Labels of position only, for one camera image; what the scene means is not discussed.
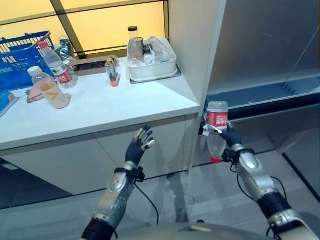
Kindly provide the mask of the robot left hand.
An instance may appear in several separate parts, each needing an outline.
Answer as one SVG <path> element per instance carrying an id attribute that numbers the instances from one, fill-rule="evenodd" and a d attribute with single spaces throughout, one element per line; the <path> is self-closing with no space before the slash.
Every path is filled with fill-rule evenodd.
<path id="1" fill-rule="evenodd" d="M 125 153 L 125 161 L 139 165 L 145 151 L 156 145 L 156 140 L 152 137 L 153 131 L 149 125 L 140 128 L 134 135 Z"/>

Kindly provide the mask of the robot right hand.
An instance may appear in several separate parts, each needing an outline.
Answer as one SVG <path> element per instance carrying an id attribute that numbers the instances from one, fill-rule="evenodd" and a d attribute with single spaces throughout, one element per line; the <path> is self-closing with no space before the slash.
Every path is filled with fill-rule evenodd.
<path id="1" fill-rule="evenodd" d="M 241 134 L 238 132 L 236 127 L 229 120 L 227 121 L 226 130 L 221 130 L 216 126 L 213 126 L 210 124 L 206 124 L 203 127 L 203 130 L 209 133 L 218 134 L 220 137 L 222 137 L 226 141 L 226 144 L 228 145 L 228 147 L 235 152 L 238 152 L 245 148 Z"/>

